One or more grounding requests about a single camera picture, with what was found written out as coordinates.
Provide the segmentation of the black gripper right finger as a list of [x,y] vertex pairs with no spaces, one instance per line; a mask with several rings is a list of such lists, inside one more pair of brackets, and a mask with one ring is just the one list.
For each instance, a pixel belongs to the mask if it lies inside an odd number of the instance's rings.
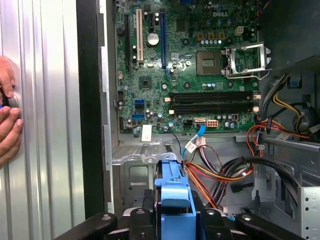
[[196,210],[197,240],[301,240],[292,233],[250,212],[235,216],[234,220],[213,208],[205,208],[200,196],[192,191]]

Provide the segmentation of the person's right hand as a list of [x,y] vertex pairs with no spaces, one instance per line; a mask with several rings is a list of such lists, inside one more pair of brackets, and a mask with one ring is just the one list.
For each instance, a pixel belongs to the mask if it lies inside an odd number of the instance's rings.
[[[9,60],[0,57],[0,89],[5,97],[11,99],[16,84],[14,71]],[[21,140],[23,120],[19,108],[4,106],[0,109],[0,166],[3,167],[17,154]]]

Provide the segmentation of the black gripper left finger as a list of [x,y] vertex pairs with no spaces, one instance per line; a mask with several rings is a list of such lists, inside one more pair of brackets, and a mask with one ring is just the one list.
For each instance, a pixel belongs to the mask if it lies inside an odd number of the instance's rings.
[[156,240],[155,191],[145,190],[142,207],[125,210],[123,216],[103,212],[76,225],[57,240]]

